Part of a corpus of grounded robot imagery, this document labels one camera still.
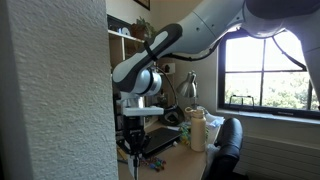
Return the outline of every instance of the white container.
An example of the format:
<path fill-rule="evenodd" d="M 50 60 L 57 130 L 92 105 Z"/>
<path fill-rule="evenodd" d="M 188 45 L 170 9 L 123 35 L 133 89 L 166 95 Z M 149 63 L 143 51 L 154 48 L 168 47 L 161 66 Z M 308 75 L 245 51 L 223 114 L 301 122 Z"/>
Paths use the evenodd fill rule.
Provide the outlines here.
<path fill-rule="evenodd" d="M 206 118 L 203 109 L 191 113 L 191 149 L 198 152 L 206 149 Z"/>

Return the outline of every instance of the window sill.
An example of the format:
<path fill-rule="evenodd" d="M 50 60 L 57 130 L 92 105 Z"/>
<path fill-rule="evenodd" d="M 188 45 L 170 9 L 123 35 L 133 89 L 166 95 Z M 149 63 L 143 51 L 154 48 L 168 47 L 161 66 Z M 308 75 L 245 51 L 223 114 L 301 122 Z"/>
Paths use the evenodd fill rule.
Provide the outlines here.
<path fill-rule="evenodd" d="M 245 111 L 228 111 L 223 109 L 218 109 L 216 113 L 221 116 L 237 115 L 237 116 L 251 117 L 251 118 L 290 121 L 290 122 L 296 122 L 296 123 L 320 125 L 320 120 L 307 119 L 307 118 L 295 118 L 295 117 L 288 117 L 288 116 L 277 116 L 277 115 L 264 114 L 264 113 L 253 113 L 253 112 L 245 112 Z"/>

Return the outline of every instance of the desk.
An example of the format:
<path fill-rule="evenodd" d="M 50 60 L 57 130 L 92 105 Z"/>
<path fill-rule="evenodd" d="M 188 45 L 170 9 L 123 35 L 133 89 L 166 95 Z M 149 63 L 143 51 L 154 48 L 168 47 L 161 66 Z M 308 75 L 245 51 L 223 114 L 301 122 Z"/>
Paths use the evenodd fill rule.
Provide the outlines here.
<path fill-rule="evenodd" d="M 155 122 L 146 129 L 146 132 L 161 127 L 160 123 Z M 209 131 L 208 143 L 213 143 L 218 134 L 219 128 L 212 128 Z M 165 160 L 165 170 L 156 172 L 146 166 L 139 167 L 139 180 L 199 180 L 206 167 L 206 152 L 196 152 L 190 147 L 178 143 L 176 147 L 171 147 L 160 154 L 158 158 Z M 131 180 L 128 165 L 118 163 L 119 180 Z"/>

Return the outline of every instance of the chair backrest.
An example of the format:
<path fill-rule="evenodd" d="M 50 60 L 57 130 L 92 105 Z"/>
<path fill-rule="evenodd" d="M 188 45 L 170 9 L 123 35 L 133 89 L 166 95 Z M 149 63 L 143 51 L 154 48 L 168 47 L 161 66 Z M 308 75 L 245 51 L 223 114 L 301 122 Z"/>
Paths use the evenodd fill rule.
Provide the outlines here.
<path fill-rule="evenodd" d="M 215 146 L 220 149 L 214 157 L 206 179 L 228 179 L 240 159 L 243 130 L 241 123 L 236 118 L 230 118 L 223 123 Z"/>

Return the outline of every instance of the white robotic arm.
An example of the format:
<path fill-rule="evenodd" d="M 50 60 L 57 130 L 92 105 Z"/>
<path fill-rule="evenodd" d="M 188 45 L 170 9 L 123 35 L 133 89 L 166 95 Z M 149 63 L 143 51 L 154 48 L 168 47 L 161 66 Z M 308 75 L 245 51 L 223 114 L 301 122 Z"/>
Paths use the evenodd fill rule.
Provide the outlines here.
<path fill-rule="evenodd" d="M 305 10 L 307 7 L 302 6 L 303 11 L 291 9 L 286 11 L 288 13 L 282 13 L 283 8 L 280 8 L 273 12 L 273 8 L 279 2 L 284 8 L 287 3 L 294 2 L 294 5 L 300 7 L 307 2 L 309 11 Z M 196 54 L 206 50 L 235 26 L 257 38 L 273 36 L 283 29 L 292 31 L 302 42 L 310 78 L 317 96 L 320 97 L 320 26 L 317 25 L 317 22 L 320 22 L 319 7 L 320 0 L 202 1 L 183 20 L 161 29 L 155 38 L 147 40 L 135 55 L 114 69 L 113 82 L 122 92 L 123 110 L 133 108 L 139 112 L 139 109 L 143 109 L 138 105 L 139 97 L 154 95 L 159 91 L 161 78 L 148 68 L 154 61 L 170 53 Z M 143 122 L 139 116 L 162 112 L 143 110 L 134 115 L 136 118 L 132 118 L 131 113 L 124 113 L 127 119 L 124 120 L 125 139 L 122 147 L 132 159 L 132 174 L 136 179 L 138 158 L 147 144 Z"/>

